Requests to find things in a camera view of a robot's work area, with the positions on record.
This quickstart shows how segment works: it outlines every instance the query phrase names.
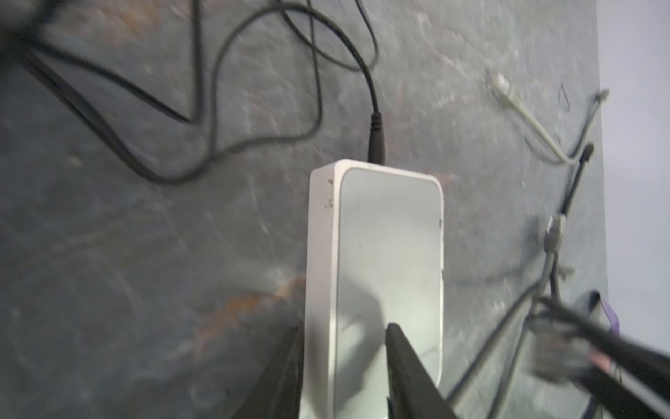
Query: light gray background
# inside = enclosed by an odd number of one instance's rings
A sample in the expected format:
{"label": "light gray background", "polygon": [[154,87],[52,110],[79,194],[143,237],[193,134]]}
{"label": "light gray background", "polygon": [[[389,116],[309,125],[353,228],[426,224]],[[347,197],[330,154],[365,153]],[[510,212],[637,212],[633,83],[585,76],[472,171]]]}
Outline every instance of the light gray background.
{"label": "light gray background", "polygon": [[666,352],[670,335],[670,1],[599,0],[607,268],[622,331]]}

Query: white rectangular device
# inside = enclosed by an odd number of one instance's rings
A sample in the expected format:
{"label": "white rectangular device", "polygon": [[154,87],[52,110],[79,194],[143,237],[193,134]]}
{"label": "white rectangular device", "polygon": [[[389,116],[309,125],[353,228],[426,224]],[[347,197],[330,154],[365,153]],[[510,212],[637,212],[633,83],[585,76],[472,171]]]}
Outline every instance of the white rectangular device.
{"label": "white rectangular device", "polygon": [[385,329],[442,373],[442,187],[340,160],[310,177],[302,418],[383,419]]}

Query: table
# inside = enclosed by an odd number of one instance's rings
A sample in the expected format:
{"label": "table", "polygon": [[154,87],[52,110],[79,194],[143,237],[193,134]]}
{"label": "table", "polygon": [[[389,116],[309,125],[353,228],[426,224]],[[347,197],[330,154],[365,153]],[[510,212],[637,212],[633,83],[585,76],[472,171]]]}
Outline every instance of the table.
{"label": "table", "polygon": [[[203,0],[208,63],[265,3]],[[438,177],[445,194],[446,392],[521,290],[539,275],[539,219],[558,209],[569,170],[485,85],[497,69],[564,148],[598,89],[595,0],[365,0],[387,164]],[[351,0],[319,1],[363,55]],[[319,45],[347,58],[337,41]],[[73,1],[44,32],[169,104],[190,103],[188,2]],[[314,118],[310,53],[268,17],[245,32],[218,81],[219,146],[298,133]],[[161,171],[188,165],[204,129],[184,127],[97,78],[54,65]],[[0,80],[0,410],[30,418],[229,417],[287,327],[304,314],[310,172],[362,159],[362,76],[320,62],[325,120],[309,141],[257,147],[179,187],[138,178],[14,66]],[[600,124],[562,259],[562,296],[606,288]],[[485,415],[510,333],[457,412]],[[572,418],[584,401],[526,373],[508,417]]]}

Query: gray cable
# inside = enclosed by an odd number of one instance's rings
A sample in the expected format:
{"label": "gray cable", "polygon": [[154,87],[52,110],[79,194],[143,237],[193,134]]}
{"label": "gray cable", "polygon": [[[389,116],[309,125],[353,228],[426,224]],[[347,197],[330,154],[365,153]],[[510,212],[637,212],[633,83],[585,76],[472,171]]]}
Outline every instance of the gray cable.
{"label": "gray cable", "polygon": [[499,71],[490,71],[488,73],[489,87],[499,99],[499,101],[506,105],[512,107],[540,136],[540,138],[549,146],[553,151],[556,157],[561,160],[560,164],[579,164],[580,157],[584,148],[586,147],[586,138],[591,130],[591,125],[602,106],[602,103],[610,95],[609,90],[602,90],[596,94],[595,101],[589,110],[588,115],[586,116],[586,122],[582,128],[582,133],[580,134],[579,141],[577,142],[577,148],[571,156],[567,156],[565,152],[556,144],[556,141],[553,140],[551,135],[547,130],[542,126],[542,124],[533,116],[532,112],[524,105],[521,100],[521,95],[512,85],[512,83],[507,80],[507,78]]}

